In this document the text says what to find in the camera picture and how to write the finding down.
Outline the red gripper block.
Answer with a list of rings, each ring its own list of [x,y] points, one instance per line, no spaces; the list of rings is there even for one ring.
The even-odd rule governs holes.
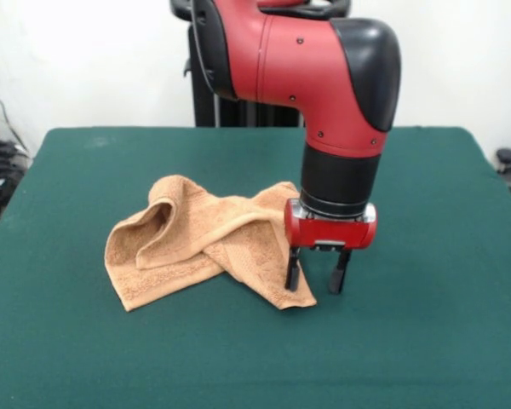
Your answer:
[[[331,294],[341,294],[352,250],[365,249],[373,241],[377,228],[376,207],[369,203],[361,216],[332,219],[311,213],[299,199],[288,199],[284,207],[284,229],[290,244],[284,288],[296,291],[300,278],[299,247],[339,246],[337,263],[328,283]]]

